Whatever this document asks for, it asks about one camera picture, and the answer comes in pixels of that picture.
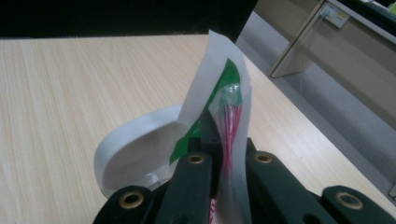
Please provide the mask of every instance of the plastic bag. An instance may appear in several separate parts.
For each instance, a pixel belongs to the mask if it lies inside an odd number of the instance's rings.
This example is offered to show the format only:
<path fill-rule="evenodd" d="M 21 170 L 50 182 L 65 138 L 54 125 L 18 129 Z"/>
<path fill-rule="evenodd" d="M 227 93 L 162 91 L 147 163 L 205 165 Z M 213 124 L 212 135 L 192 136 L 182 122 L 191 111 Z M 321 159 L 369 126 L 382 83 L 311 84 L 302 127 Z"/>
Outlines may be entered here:
<path fill-rule="evenodd" d="M 188 139 L 199 137 L 199 116 L 209 110 L 217 124 L 223 165 L 210 223 L 250 223 L 245 155 L 251 86 L 242 52 L 226 37 L 210 32 L 205 57 L 181 109 L 178 122 L 190 127 L 177 141 L 170 162 L 187 153 Z"/>

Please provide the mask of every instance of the light wood desk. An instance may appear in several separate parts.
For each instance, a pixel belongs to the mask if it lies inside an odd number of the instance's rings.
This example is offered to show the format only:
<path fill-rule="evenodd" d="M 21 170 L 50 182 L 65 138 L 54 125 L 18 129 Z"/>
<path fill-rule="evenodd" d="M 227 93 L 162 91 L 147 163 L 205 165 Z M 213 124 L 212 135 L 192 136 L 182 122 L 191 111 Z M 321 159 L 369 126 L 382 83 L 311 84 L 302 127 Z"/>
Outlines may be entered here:
<path fill-rule="evenodd" d="M 91 223 L 93 154 L 122 123 L 181 104 L 206 35 L 0 40 L 0 223 Z M 316 194 L 357 189 L 396 209 L 247 60 L 249 136 Z"/>

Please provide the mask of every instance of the brass insert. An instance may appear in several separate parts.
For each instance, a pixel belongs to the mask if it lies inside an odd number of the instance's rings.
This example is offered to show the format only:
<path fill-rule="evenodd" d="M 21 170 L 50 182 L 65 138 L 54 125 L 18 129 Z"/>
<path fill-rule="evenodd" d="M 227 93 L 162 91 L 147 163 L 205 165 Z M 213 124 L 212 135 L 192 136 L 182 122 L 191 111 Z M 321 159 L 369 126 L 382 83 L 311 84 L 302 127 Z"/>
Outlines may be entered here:
<path fill-rule="evenodd" d="M 200 155 L 192 155 L 189 157 L 189 162 L 193 164 L 199 164 L 204 162 L 205 158 Z"/>
<path fill-rule="evenodd" d="M 338 192 L 335 195 L 335 199 L 341 205 L 350 209 L 359 210 L 362 209 L 364 206 L 363 202 L 358 197 L 347 192 Z"/>
<path fill-rule="evenodd" d="M 124 209 L 132 209 L 138 207 L 144 200 L 144 196 L 139 191 L 129 191 L 122 194 L 119 204 Z"/>
<path fill-rule="evenodd" d="M 257 162 L 261 162 L 261 163 L 270 163 L 272 161 L 272 158 L 270 156 L 263 155 L 263 154 L 257 154 L 254 159 Z"/>

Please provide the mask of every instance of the screw hole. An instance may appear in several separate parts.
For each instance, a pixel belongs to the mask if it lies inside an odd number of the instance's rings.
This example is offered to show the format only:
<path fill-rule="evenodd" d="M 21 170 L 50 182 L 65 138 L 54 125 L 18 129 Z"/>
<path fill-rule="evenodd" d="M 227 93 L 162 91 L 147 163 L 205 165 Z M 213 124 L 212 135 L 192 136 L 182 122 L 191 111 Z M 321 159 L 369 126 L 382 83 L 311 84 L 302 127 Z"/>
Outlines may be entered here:
<path fill-rule="evenodd" d="M 130 191 L 122 194 L 119 204 L 124 209 L 132 209 L 138 207 L 143 202 L 144 196 L 139 191 Z"/>
<path fill-rule="evenodd" d="M 192 155 L 189 157 L 189 162 L 193 164 L 202 163 L 204 160 L 205 160 L 204 157 L 198 155 Z"/>
<path fill-rule="evenodd" d="M 256 155 L 255 159 L 257 162 L 261 162 L 261 163 L 270 163 L 272 161 L 272 158 L 270 156 L 263 154 Z"/>
<path fill-rule="evenodd" d="M 360 210 L 364 206 L 363 202 L 358 197 L 347 192 L 338 192 L 335 195 L 335 199 L 341 205 L 350 209 Z"/>

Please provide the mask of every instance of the wooden table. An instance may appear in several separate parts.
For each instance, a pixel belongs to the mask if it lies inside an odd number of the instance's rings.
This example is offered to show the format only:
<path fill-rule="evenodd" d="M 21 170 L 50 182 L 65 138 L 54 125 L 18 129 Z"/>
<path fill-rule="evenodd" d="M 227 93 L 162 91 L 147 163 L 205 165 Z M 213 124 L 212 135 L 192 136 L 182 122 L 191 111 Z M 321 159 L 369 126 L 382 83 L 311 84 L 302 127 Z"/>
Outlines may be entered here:
<path fill-rule="evenodd" d="M 0 223 L 91 223 L 106 198 L 93 155 L 107 133 L 181 104 L 206 35 L 0 41 Z M 345 185 L 395 207 L 260 70 L 249 136 L 309 189 Z"/>

